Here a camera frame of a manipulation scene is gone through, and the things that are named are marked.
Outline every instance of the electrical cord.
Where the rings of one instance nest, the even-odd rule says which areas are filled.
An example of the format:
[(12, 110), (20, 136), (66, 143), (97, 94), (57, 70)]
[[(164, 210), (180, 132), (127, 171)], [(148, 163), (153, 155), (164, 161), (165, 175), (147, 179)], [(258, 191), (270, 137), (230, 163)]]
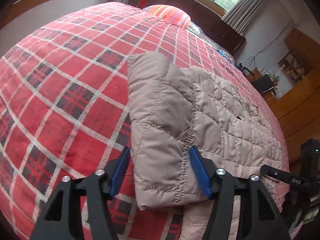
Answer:
[(283, 38), (283, 40), (282, 40), (280, 43), (277, 43), (276, 41), (277, 41), (277, 39), (281, 36), (281, 34), (289, 27), (289, 25), (290, 25), (291, 23), (294, 24), (294, 22), (291, 20), (291, 21), (287, 24), (287, 26), (276, 36), (275, 39), (273, 39), (271, 42), (269, 42), (261, 51), (257, 52), (254, 56), (248, 57), (247, 60), (244, 62), (244, 64), (246, 65), (246, 63), (248, 62), (248, 65), (247, 65), (248, 68), (250, 68), (250, 67), (252, 66), (252, 64), (253, 64), (253, 67), (254, 67), (254, 66), (255, 66), (255, 60), (256, 60), (257, 55), (259, 55), (260, 53), (265, 52), (266, 50), (268, 50), (274, 42), (275, 42), (277, 45), (280, 45), (280, 44), (284, 41), (285, 38)]

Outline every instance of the orange striped pillow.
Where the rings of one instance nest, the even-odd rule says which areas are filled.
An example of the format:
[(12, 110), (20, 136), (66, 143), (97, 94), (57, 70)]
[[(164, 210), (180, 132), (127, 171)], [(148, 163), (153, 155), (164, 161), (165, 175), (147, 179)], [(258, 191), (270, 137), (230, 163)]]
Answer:
[(191, 18), (179, 8), (170, 5), (152, 5), (143, 9), (149, 14), (160, 17), (161, 19), (176, 24), (182, 29), (188, 29)]

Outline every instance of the headboard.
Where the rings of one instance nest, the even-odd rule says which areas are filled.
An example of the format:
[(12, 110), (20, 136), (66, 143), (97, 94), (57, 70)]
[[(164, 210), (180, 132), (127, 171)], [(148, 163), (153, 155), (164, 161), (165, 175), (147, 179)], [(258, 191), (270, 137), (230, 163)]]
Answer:
[(197, 0), (167, 0), (166, 4), (185, 11), (191, 17), (191, 21), (197, 24), (210, 39), (232, 55), (245, 43), (243, 36), (222, 21), (214, 11)]

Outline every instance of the red plaid bedsheet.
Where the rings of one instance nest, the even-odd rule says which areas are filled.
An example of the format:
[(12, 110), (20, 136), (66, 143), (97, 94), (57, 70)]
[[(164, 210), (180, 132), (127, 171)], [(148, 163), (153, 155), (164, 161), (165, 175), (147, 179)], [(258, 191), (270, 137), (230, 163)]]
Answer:
[[(187, 31), (140, 9), (106, 3), (33, 32), (0, 60), (0, 208), (28, 239), (44, 203), (64, 175), (88, 176), (130, 146), (127, 58), (159, 51), (178, 67), (206, 68), (260, 107), (288, 158), (280, 125), (263, 98), (230, 62)], [(279, 185), (278, 205), (287, 187)], [(91, 239), (85, 198), (86, 239)], [(130, 163), (109, 203), (124, 239), (177, 240), (182, 215), (140, 211)]]

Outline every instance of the beige quilted jacket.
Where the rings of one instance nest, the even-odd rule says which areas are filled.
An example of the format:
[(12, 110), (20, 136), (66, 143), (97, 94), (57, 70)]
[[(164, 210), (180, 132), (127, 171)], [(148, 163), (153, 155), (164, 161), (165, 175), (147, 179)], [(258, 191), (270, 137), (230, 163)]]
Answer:
[[(140, 209), (185, 205), (180, 239), (202, 238), (213, 205), (191, 168), (192, 145), (233, 176), (258, 175), (263, 164), (282, 167), (280, 143), (265, 117), (214, 73), (179, 69), (149, 52), (129, 58), (128, 83), (137, 203)], [(265, 185), (275, 195), (272, 183)], [(236, 198), (230, 239), (239, 203)]]

